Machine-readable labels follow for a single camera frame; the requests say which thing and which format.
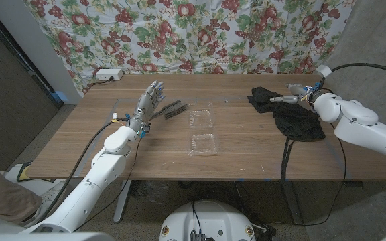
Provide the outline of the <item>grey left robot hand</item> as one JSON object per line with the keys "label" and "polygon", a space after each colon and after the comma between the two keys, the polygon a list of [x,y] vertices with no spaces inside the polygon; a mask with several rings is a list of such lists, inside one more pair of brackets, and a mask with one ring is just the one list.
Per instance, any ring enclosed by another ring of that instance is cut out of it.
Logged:
{"label": "grey left robot hand", "polygon": [[140,96],[129,124],[129,127],[135,132],[139,131],[144,124],[148,123],[154,115],[155,109],[164,99],[163,89],[164,82],[155,80]]}

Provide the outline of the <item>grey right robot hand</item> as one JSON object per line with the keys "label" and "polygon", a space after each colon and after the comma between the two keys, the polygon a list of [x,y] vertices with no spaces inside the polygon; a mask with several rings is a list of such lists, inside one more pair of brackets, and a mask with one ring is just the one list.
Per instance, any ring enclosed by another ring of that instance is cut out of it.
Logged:
{"label": "grey right robot hand", "polygon": [[315,91],[312,86],[303,86],[301,84],[286,84],[291,92],[290,95],[272,97],[271,102],[284,102],[288,104],[309,104],[313,105],[319,97],[319,92]]}

